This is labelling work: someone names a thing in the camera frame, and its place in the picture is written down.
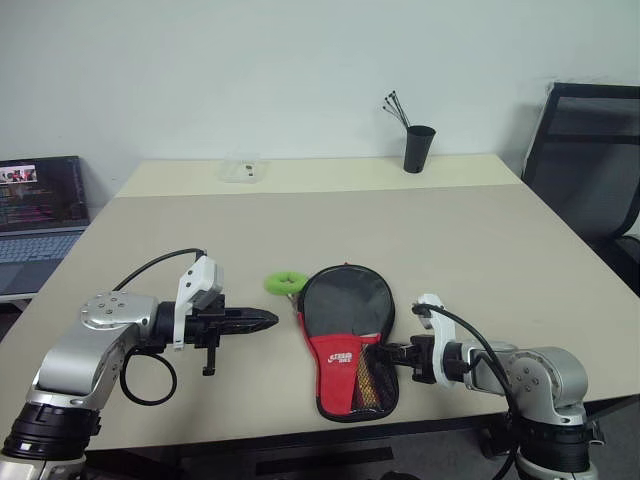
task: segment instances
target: laptop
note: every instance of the laptop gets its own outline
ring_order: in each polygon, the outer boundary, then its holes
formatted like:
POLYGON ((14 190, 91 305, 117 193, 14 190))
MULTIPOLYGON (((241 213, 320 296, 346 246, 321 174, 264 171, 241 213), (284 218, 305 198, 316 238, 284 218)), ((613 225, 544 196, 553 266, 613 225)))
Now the laptop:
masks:
POLYGON ((37 293, 87 225, 78 157, 0 161, 0 296, 37 293))

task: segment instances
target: office chair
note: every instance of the office chair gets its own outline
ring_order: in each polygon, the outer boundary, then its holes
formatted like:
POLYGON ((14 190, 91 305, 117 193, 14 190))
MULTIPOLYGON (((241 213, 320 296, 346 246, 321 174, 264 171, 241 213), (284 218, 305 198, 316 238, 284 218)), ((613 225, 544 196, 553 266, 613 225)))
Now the office chair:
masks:
POLYGON ((522 179, 640 296, 640 87, 555 83, 522 179))

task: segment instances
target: beige table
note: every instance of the beige table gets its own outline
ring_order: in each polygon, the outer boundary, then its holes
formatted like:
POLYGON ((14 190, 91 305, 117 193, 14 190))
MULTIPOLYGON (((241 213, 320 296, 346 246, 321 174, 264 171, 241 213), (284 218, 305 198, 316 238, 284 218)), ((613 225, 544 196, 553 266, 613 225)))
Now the beige table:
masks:
MULTIPOLYGON (((146 163, 102 211, 0 344, 0 428, 8 431, 43 355, 88 297, 158 254, 191 246, 225 267, 228 306, 268 309, 280 323, 223 337, 214 377, 201 376, 203 351, 167 350, 179 378, 174 398, 141 407, 116 387, 91 448, 352 427, 317 413, 314 365, 291 306, 262 287, 274 271, 312 274, 345 261, 391 286, 392 341, 423 332, 410 305, 434 292, 490 339, 573 352, 589 373, 588 400, 640 392, 638 299, 497 157, 435 157, 414 176, 390 159, 271 162, 256 185, 221 185, 215 171, 210 162, 146 163)), ((131 290, 173 299, 189 260, 158 266, 131 290)), ((373 423, 505 409, 496 396, 399 374, 398 407, 373 423)), ((169 380, 144 359, 129 379, 149 398, 169 380)))

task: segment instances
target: floor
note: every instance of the floor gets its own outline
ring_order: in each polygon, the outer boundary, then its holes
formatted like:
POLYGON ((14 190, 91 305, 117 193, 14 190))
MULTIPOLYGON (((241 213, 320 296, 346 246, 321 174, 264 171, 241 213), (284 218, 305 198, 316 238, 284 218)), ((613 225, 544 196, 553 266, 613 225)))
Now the floor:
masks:
MULTIPOLYGON (((0 340, 18 319, 0 305, 0 340)), ((607 444, 591 447, 601 480, 640 478, 640 408, 636 402, 604 416, 607 444)), ((485 459, 473 431, 404 435, 341 445, 253 450, 183 459, 188 480, 379 480, 388 471, 429 479, 490 479, 502 460, 485 459)), ((108 475, 90 475, 112 480, 108 475)), ((515 469, 505 477, 518 478, 515 469)))

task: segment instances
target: green ring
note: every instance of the green ring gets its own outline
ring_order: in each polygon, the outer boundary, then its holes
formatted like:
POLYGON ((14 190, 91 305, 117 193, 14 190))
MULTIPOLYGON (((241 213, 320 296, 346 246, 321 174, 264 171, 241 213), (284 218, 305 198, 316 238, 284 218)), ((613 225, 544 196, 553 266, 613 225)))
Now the green ring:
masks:
POLYGON ((265 279, 264 288, 273 295, 292 295, 302 290, 307 280, 298 272, 277 272, 265 279))

